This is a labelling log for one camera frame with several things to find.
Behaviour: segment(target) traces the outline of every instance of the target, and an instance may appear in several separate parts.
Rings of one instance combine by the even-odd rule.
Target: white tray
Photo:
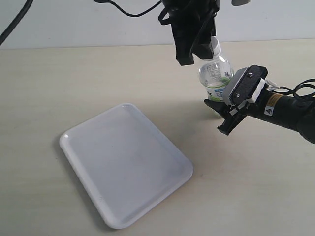
[[[132,104],[66,131],[60,146],[114,229],[134,223],[193,172],[191,162]]]

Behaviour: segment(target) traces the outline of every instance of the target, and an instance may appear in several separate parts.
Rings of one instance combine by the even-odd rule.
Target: bottle label
[[[222,102],[223,101],[223,98],[222,98],[223,92],[224,92],[224,90],[225,90],[225,88],[229,82],[230,82],[230,80],[228,79],[227,82],[225,82],[224,84],[217,86],[215,88],[206,87],[208,98],[212,101],[215,101],[215,102]]]

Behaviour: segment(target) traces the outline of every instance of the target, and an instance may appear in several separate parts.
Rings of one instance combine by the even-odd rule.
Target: clear plastic bottle
[[[234,71],[227,58],[221,54],[221,46],[217,38],[211,37],[211,44],[213,58],[200,67],[199,79],[207,90],[208,99],[222,102],[223,91],[234,75]]]

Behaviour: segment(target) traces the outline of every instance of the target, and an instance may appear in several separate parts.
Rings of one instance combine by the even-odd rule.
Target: yellow warning sticker
[[[280,99],[282,96],[283,96],[283,95],[278,94],[278,93],[273,94],[273,95],[269,98],[269,100],[268,100],[266,106],[268,106],[268,107],[275,107],[276,103],[279,101],[279,99]]]

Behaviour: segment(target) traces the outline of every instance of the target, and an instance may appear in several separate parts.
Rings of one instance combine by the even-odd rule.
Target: bottle cap
[[[214,36],[211,37],[211,45],[213,48],[213,57],[217,58],[219,54],[221,53],[221,46],[217,38]]]

